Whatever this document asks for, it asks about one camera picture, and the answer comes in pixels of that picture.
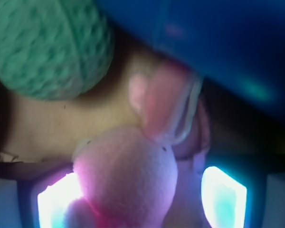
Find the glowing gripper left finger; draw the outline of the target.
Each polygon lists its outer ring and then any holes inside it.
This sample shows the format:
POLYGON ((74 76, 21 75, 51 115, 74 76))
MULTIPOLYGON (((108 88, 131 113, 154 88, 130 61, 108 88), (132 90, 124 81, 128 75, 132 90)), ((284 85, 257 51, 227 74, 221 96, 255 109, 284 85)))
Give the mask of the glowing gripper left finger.
POLYGON ((0 228, 62 228, 81 197, 71 163, 0 163, 0 228))

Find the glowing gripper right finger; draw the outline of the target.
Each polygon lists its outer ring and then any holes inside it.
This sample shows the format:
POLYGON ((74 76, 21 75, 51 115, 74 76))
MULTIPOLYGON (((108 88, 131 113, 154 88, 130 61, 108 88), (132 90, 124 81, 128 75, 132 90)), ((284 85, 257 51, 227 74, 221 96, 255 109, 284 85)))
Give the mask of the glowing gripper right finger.
POLYGON ((209 156, 201 200, 212 228, 285 228, 285 154, 209 156))

